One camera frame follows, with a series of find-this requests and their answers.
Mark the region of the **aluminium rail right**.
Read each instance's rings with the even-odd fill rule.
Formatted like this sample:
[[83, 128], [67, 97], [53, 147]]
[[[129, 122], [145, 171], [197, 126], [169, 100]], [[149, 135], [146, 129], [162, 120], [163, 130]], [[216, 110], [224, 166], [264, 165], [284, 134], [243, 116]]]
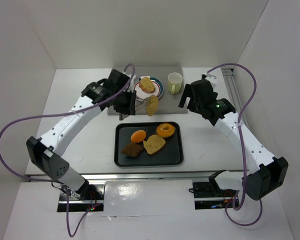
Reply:
[[226, 85], [227, 92], [229, 94], [229, 101], [235, 107], [236, 111], [240, 113], [244, 104], [241, 101], [237, 85], [234, 78], [234, 68], [233, 67], [221, 67], [222, 75]]

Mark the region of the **black serving tray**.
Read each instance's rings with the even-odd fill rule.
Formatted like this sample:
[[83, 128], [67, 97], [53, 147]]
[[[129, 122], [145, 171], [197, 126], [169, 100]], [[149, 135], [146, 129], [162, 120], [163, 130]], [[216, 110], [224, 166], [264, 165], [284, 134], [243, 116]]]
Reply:
[[143, 150], [137, 157], [129, 157], [122, 153], [124, 147], [131, 142], [131, 135], [138, 130], [144, 130], [146, 136], [150, 137], [156, 133], [161, 122], [133, 122], [121, 123], [115, 128], [114, 140], [114, 163], [118, 167], [152, 167], [152, 166], [174, 166], [184, 160], [183, 146], [180, 126], [174, 121], [169, 124], [174, 126], [175, 132], [165, 139], [166, 144], [158, 153], [149, 155]]

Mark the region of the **orange glazed donut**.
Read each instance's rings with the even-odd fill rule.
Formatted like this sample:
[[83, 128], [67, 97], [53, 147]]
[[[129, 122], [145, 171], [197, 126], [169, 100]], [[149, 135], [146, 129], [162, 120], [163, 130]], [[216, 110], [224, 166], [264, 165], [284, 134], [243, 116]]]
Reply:
[[162, 123], [156, 128], [156, 134], [162, 138], [171, 137], [175, 133], [175, 127], [169, 123]]

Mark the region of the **aluminium rail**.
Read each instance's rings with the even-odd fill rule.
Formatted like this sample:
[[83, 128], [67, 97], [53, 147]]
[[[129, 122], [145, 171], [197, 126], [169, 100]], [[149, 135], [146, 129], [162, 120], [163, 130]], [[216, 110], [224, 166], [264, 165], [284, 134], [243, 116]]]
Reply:
[[222, 75], [226, 85], [227, 92], [229, 94], [229, 101], [235, 107], [236, 111], [240, 113], [244, 104], [241, 101], [237, 85], [234, 78], [234, 68], [233, 67], [221, 67]]
[[89, 181], [141, 181], [141, 180], [177, 180], [177, 179], [205, 179], [215, 171], [180, 171], [180, 172], [134, 172], [134, 173], [102, 173], [83, 174]]

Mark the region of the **orange round bun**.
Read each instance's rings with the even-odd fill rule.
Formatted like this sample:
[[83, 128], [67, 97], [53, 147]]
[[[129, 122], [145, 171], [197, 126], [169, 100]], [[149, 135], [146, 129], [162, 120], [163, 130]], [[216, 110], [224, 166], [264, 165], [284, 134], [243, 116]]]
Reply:
[[147, 133], [145, 130], [137, 130], [135, 131], [131, 137], [130, 137], [130, 140], [131, 142], [133, 143], [141, 143], [147, 136]]

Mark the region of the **pale green mug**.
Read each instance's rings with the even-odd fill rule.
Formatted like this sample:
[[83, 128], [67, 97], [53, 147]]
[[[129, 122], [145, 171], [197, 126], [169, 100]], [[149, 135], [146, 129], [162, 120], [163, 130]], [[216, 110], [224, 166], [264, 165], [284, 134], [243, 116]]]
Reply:
[[172, 72], [168, 75], [168, 91], [175, 95], [177, 94], [183, 84], [183, 76], [180, 73]]

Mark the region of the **seeded bread slice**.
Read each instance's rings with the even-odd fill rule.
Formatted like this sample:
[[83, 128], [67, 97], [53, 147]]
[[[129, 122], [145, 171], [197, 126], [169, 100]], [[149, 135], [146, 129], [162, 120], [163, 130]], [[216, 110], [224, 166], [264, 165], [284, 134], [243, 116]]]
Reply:
[[165, 145], [165, 139], [157, 134], [153, 134], [147, 140], [143, 141], [144, 149], [151, 156], [159, 152]]
[[151, 95], [145, 101], [145, 112], [146, 114], [151, 117], [155, 114], [158, 109], [159, 99], [155, 95]]
[[152, 94], [155, 92], [156, 88], [153, 82], [149, 77], [143, 77], [138, 86], [141, 88], [141, 90], [147, 94]]

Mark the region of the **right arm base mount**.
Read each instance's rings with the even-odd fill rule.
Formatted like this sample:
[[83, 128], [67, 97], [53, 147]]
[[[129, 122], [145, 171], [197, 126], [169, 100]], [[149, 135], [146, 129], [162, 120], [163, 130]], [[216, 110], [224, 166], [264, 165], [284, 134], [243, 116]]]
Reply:
[[208, 177], [208, 180], [193, 182], [188, 191], [193, 194], [195, 210], [224, 209], [234, 199], [236, 190], [220, 189], [215, 181], [217, 175], [225, 172], [219, 170]]

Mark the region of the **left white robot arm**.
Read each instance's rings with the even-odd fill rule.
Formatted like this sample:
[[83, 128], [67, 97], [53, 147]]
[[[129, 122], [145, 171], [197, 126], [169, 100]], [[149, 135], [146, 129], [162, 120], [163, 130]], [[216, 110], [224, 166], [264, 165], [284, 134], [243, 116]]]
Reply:
[[114, 85], [105, 88], [97, 82], [88, 84], [67, 116], [39, 138], [32, 136], [26, 141], [31, 162], [52, 181], [67, 186], [81, 199], [92, 186], [62, 156], [77, 134], [105, 108], [113, 107], [125, 116], [136, 113], [136, 91], [125, 90], [111, 101], [101, 103], [117, 89]]

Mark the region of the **brown chocolate bread piece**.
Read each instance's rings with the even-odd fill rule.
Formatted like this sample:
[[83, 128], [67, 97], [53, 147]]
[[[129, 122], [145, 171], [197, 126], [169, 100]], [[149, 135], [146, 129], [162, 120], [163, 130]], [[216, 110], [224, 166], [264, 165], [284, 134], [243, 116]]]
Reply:
[[137, 158], [143, 150], [144, 147], [142, 145], [130, 142], [124, 147], [121, 153], [129, 158]]

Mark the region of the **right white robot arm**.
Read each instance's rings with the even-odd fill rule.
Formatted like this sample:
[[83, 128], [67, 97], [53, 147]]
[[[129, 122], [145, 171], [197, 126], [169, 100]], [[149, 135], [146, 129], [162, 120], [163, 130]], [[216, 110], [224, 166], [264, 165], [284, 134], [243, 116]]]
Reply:
[[185, 85], [178, 106], [182, 108], [189, 99], [187, 109], [200, 114], [218, 128], [238, 151], [245, 150], [247, 173], [219, 170], [209, 177], [213, 187], [241, 191], [258, 201], [283, 184], [289, 164], [284, 157], [277, 158], [268, 151], [239, 121], [234, 106], [217, 96], [210, 81], [197, 80]]

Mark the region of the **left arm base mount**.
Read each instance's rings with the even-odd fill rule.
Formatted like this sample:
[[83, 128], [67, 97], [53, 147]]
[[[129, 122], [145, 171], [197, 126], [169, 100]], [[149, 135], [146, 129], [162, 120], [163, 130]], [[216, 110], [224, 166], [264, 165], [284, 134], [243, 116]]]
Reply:
[[80, 196], [72, 189], [67, 192], [65, 187], [61, 184], [51, 183], [51, 186], [59, 190], [59, 199], [57, 205], [57, 212], [65, 213], [67, 211], [67, 198], [68, 198], [68, 211], [69, 212], [103, 212], [104, 211], [104, 193], [105, 184], [90, 184], [87, 193]]

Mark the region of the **aluminium rail front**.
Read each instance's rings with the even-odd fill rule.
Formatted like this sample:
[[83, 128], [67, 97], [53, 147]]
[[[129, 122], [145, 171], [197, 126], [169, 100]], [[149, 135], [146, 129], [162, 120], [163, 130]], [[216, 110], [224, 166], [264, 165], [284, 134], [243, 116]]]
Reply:
[[177, 180], [177, 179], [205, 179], [215, 171], [180, 171], [180, 172], [134, 172], [134, 173], [102, 173], [83, 174], [89, 181], [141, 181], [141, 180]]

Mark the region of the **white plate green red rim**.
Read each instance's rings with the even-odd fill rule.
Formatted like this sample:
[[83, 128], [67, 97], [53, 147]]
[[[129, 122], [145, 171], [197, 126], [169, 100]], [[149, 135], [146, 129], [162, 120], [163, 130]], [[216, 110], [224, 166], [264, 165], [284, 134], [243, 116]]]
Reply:
[[[155, 87], [155, 91], [153, 93], [146, 93], [139, 86], [139, 83], [143, 78], [149, 78], [152, 81]], [[159, 79], [157, 79], [154, 76], [141, 76], [138, 78], [138, 81], [134, 84], [134, 90], [136, 91], [136, 100], [139, 102], [143, 102], [146, 98], [150, 97], [151, 95], [154, 95], [159, 99], [164, 93], [164, 85]]]

